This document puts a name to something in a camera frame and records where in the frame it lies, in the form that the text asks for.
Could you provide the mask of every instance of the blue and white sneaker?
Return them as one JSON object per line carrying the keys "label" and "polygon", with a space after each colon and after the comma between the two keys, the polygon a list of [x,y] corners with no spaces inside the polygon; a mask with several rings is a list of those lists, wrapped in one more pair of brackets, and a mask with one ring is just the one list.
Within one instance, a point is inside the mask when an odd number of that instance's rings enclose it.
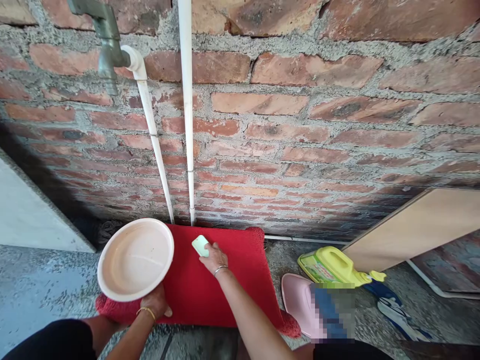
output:
{"label": "blue and white sneaker", "polygon": [[432,336],[414,324],[412,317],[403,309],[396,293],[383,283],[373,280],[363,286],[378,298],[378,310],[410,341],[431,342]]}

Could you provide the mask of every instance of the silver bracelet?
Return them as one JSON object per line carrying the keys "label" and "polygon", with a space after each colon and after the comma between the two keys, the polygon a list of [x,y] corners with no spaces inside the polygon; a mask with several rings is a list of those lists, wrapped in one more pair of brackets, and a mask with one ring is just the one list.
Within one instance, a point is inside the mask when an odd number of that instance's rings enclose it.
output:
{"label": "silver bracelet", "polygon": [[216,278],[217,277],[217,273],[220,271],[221,268],[229,268],[227,265],[221,265],[218,267],[217,270],[215,270],[215,272],[213,273],[213,277]]}

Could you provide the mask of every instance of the hand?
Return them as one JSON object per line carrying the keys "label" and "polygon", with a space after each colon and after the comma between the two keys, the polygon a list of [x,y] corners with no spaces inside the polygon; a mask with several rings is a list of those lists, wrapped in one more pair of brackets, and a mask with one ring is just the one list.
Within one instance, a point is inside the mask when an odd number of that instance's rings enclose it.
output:
{"label": "hand", "polygon": [[165,289],[162,283],[158,284],[148,295],[145,295],[140,303],[141,308],[149,308],[153,311],[156,319],[160,319],[163,315],[167,318],[172,316],[172,309],[165,299]]}
{"label": "hand", "polygon": [[229,259],[227,255],[220,249],[217,242],[213,243],[213,246],[209,243],[205,244],[205,249],[208,250],[208,257],[200,256],[200,262],[205,265],[207,270],[213,275],[217,269],[222,266],[229,264]]}

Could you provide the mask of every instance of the red mat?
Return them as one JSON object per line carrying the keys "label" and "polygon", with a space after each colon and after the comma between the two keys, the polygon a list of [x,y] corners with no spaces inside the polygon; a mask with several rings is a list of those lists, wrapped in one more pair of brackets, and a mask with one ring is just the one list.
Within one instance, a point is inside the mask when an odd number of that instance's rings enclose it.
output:
{"label": "red mat", "polygon": [[[159,323],[237,327],[220,285],[199,261],[199,255],[192,247],[192,241],[204,235],[211,244],[218,243],[226,253],[230,270],[272,324],[287,336],[301,336],[298,323],[281,311],[277,303],[265,256],[265,234],[262,229],[167,226],[173,234],[175,251],[163,285],[173,316],[162,317]],[[140,300],[116,302],[101,294],[95,305],[99,314],[122,324],[131,324],[140,308]]]}

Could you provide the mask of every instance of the green soap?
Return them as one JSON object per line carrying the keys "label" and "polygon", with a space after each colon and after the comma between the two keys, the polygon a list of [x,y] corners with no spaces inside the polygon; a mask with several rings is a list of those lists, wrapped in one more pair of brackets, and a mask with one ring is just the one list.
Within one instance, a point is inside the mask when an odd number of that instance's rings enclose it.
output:
{"label": "green soap", "polygon": [[208,244],[209,241],[205,238],[205,236],[200,235],[195,240],[191,242],[191,245],[196,250],[198,255],[203,256],[205,258],[209,257],[209,251],[205,248],[205,244]]}

